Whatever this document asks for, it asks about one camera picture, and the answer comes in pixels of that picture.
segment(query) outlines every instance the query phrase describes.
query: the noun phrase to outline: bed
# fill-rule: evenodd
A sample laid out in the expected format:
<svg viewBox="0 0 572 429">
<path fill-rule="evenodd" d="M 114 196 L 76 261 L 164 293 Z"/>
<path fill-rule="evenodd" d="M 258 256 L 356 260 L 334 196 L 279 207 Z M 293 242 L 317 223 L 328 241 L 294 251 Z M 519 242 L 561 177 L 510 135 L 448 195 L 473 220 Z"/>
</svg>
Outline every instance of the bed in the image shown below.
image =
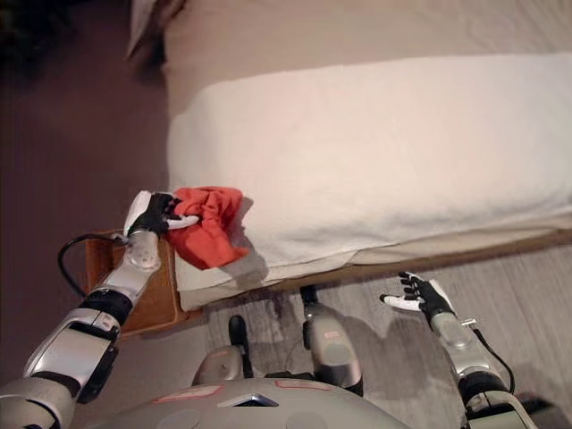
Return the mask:
<svg viewBox="0 0 572 429">
<path fill-rule="evenodd" d="M 183 309 L 571 236 L 571 1 L 172 9 L 170 186 L 241 189 L 231 239 L 250 248 L 178 259 Z"/>
</svg>

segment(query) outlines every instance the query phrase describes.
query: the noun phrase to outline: black cable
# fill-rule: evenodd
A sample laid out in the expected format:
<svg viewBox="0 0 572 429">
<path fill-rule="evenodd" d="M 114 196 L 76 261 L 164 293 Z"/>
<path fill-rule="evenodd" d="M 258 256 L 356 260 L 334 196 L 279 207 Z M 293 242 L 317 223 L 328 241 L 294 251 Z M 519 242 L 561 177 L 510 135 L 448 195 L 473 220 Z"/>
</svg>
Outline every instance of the black cable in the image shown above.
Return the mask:
<svg viewBox="0 0 572 429">
<path fill-rule="evenodd" d="M 101 234 L 84 234 L 84 235 L 80 235 L 79 237 L 76 237 L 72 241 L 63 245 L 63 247 L 60 249 L 60 251 L 57 254 L 57 266 L 60 269 L 60 272 L 62 273 L 63 278 L 68 282 L 68 284 L 73 289 L 73 291 L 75 293 L 77 293 L 78 295 L 80 295 L 82 298 L 87 297 L 88 294 L 83 291 L 83 289 L 79 286 L 79 284 L 70 275 L 67 268 L 65 267 L 65 264 L 63 263 L 63 257 L 65 256 L 65 253 L 74 244 L 78 244 L 78 243 L 81 243 L 82 241 L 86 241 L 86 240 L 105 240 L 105 241 L 111 241 L 112 243 L 115 243 L 115 244 L 123 244 L 123 241 L 121 238 L 113 238 L 113 237 L 109 237 L 107 235 L 101 235 Z"/>
<path fill-rule="evenodd" d="M 502 360 L 502 358 L 496 354 L 496 352 L 492 349 L 491 346 L 489 346 L 488 342 L 486 342 L 486 340 L 484 339 L 483 334 L 481 333 L 481 331 L 479 331 L 477 328 L 473 329 L 473 332 L 476 335 L 476 338 L 479 339 L 479 341 L 484 345 L 484 347 L 489 350 L 489 353 L 491 353 L 507 370 L 507 372 L 509 373 L 509 378 L 510 378 L 510 387 L 509 387 L 509 392 L 511 394 L 514 394 L 515 392 L 515 375 L 512 372 L 512 369 L 510 369 L 510 366 L 504 361 Z"/>
</svg>

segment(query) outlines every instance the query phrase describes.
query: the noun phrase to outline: red cloth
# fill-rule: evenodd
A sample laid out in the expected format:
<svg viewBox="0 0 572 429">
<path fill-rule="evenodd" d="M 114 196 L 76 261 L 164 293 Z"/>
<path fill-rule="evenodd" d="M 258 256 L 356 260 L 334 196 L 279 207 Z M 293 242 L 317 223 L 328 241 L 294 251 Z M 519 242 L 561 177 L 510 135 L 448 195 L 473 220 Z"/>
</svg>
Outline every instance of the red cloth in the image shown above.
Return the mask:
<svg viewBox="0 0 572 429">
<path fill-rule="evenodd" d="M 239 211 L 242 192 L 208 186 L 181 188 L 175 195 L 181 200 L 175 207 L 175 214 L 200 217 L 194 225 L 167 233 L 167 239 L 180 257 L 205 270 L 229 264 L 248 253 L 246 248 L 234 248 L 226 233 Z"/>
</svg>

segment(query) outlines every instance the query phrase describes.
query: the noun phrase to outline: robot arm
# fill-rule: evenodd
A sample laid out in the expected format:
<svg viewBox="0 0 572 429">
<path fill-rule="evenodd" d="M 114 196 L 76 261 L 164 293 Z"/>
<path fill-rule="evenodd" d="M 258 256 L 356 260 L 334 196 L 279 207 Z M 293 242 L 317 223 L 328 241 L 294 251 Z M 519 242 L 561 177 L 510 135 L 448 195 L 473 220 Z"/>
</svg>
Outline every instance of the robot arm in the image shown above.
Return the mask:
<svg viewBox="0 0 572 429">
<path fill-rule="evenodd" d="M 393 307 L 424 313 L 449 358 L 467 412 L 466 427 L 536 429 L 512 389 L 507 388 L 494 369 L 478 333 L 469 328 L 475 320 L 461 322 L 449 297 L 435 280 L 426 281 L 414 273 L 400 273 L 400 280 L 405 295 L 382 295 L 380 300 Z"/>
<path fill-rule="evenodd" d="M 3 428 L 67 428 L 75 403 L 90 402 L 101 392 L 117 356 L 121 326 L 161 266 L 159 237 L 170 227 L 198 220 L 173 219 L 175 202 L 170 194 L 147 191 L 135 198 L 121 264 L 42 342 L 23 378 L 0 391 Z"/>
</svg>

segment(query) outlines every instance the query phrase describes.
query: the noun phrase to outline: floor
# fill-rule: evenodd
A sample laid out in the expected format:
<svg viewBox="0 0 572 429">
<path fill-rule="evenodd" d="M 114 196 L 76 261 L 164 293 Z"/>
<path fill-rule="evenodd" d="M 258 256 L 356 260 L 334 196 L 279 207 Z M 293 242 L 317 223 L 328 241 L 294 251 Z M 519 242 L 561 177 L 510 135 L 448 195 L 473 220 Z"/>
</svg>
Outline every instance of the floor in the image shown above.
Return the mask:
<svg viewBox="0 0 572 429">
<path fill-rule="evenodd" d="M 77 303 L 55 267 L 67 239 L 121 225 L 139 189 L 166 186 L 165 93 L 156 75 L 124 62 L 127 2 L 74 6 L 76 36 L 52 52 L 37 80 L 3 81 L 2 383 Z M 71 256 L 77 275 L 81 253 Z M 572 246 L 424 273 L 458 313 L 479 321 L 513 366 L 517 391 L 551 400 L 572 420 Z M 439 344 L 418 315 L 382 307 L 396 279 L 319 290 L 354 339 L 366 397 L 417 428 L 458 428 L 461 404 Z M 207 350 L 245 316 L 258 374 L 310 369 L 296 293 L 259 291 L 215 303 L 191 326 L 120 345 L 99 399 L 78 406 L 74 428 L 189 385 Z"/>
<path fill-rule="evenodd" d="M 129 2 L 71 9 L 75 33 L 33 80 L 3 74 L 0 383 L 77 303 L 55 258 L 82 233 L 121 227 L 141 189 L 164 189 L 166 94 L 160 71 L 125 61 Z M 83 253 L 68 257 L 81 278 Z"/>
</svg>

